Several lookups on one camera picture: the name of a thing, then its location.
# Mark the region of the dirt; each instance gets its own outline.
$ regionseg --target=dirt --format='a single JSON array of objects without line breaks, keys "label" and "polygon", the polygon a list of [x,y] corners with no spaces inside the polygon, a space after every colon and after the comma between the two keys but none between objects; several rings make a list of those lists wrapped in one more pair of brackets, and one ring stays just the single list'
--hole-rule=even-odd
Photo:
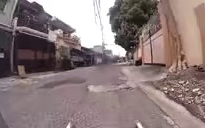
[{"label": "dirt", "polygon": [[190,67],[152,84],[205,122],[205,68]]}]

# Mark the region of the roof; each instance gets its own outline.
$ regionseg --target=roof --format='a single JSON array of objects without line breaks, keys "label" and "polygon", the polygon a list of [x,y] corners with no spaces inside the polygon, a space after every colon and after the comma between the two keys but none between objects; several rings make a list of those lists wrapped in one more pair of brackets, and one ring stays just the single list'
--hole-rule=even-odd
[{"label": "roof", "polygon": [[51,20],[50,25],[53,30],[61,29],[64,33],[74,33],[76,31],[71,26],[69,26],[68,24],[64,23],[63,21],[57,18]]}]

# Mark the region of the vegetation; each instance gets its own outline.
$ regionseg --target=vegetation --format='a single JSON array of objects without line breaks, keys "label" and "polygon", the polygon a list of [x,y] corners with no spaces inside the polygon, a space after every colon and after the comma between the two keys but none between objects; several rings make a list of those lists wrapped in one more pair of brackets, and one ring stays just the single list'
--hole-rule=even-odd
[{"label": "vegetation", "polygon": [[116,0],[109,10],[115,43],[126,51],[137,46],[140,28],[157,12],[156,0]]}]

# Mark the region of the house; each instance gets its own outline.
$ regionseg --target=house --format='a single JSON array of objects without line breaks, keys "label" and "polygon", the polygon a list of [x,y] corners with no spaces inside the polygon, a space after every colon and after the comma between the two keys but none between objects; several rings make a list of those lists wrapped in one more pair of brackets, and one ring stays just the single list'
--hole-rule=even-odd
[{"label": "house", "polygon": [[11,71],[12,20],[17,0],[0,0],[0,77]]}]

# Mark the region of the fence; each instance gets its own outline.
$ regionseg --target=fence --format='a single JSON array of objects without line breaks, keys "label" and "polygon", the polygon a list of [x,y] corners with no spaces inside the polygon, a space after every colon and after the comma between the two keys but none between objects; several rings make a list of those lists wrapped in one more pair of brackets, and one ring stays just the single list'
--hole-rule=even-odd
[{"label": "fence", "polygon": [[164,41],[161,29],[144,41],[143,63],[165,64]]}]

